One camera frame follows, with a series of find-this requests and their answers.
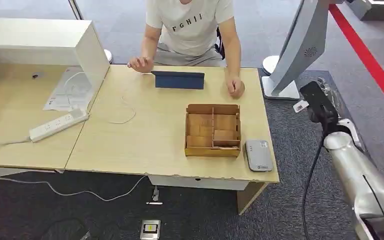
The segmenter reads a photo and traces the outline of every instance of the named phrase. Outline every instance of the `red line on floor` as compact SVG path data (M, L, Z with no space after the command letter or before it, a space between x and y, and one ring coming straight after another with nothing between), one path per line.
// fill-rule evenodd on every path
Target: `red line on floor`
M344 17L342 12L339 10L338 6L331 4L329 6L329 11L341 29L342 33L351 44L355 53L364 64L365 68L369 71L377 85L379 85L380 89L384 93L384 70L382 69L381 65L378 63L378 61L376 61L375 57L364 44L363 40L359 37L359 35Z

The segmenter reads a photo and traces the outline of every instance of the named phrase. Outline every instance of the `person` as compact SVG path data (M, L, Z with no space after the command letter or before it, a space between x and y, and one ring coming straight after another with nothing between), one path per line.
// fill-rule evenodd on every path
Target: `person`
M141 73L154 65L226 67L215 50L217 27L227 63L227 90L240 98L245 84L232 0L146 0L141 56L132 57L127 66Z

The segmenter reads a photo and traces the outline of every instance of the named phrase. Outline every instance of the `man's right hand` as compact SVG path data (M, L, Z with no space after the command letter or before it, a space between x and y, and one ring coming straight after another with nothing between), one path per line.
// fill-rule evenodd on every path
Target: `man's right hand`
M140 73L150 73L154 67L154 62L146 56L132 57L127 63L127 67Z

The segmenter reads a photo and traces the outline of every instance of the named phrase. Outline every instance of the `gray power bank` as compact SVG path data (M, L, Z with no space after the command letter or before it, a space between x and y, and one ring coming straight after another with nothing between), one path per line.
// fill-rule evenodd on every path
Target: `gray power bank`
M273 170L272 155L269 143L265 140L248 140L245 142L246 158L249 169L255 172L269 172Z

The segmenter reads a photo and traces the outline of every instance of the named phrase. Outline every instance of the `white cable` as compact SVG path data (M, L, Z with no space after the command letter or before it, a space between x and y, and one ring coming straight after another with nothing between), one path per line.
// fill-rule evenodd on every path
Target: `white cable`
M0 142L0 146L10 145L10 144L22 144L22 143L30 143L30 137L26 137L23 140L16 140L16 141L4 141Z
M130 122L136 116L136 110L126 102L126 100L124 99L123 96L121 97L121 100L123 101L124 105L126 105L127 107L129 107L131 109L133 114L131 115L131 117L129 119L127 119L125 121L108 121L110 124L126 124L126 123Z
M75 76L77 76L77 75L79 75L79 74L86 74L86 72L84 72L84 71L79 71L79 72L77 72L76 74L74 74L73 76L71 76L70 78L68 78L67 81L65 81L65 83L64 83L64 87L63 87L63 89L64 89L64 94L65 94L65 96L67 97L68 104L69 104L69 106L70 106L71 108L73 108L73 106L72 106L72 104L71 104L71 102L70 102L69 95L67 94L67 89L66 89L66 87L67 87L67 84L70 82L70 80L72 80Z
M104 199L104 198L100 197L98 194L94 193L93 191L79 191L79 192L67 193L67 194L60 193L57 190L55 190L55 188L52 187L52 185L48 181L21 181L21 180L15 180L15 179L11 179L11 178L6 178L6 177L0 177L0 180L10 181L10 182L19 183L19 184L47 184L54 193L56 193L58 195L61 195L61 196L74 196L74 195L78 195L78 194L88 193L88 194L94 195L95 197L99 198L100 200L102 200L104 202L110 202L110 201L116 200L118 198L124 197L126 195L129 195L136 188L136 186L142 181L142 179L144 179L145 177L146 177L146 175L142 176L136 182L136 184L130 189L130 191L126 192L123 195L119 195L119 196L116 196L116 197L113 197L113 198L110 198L110 199Z

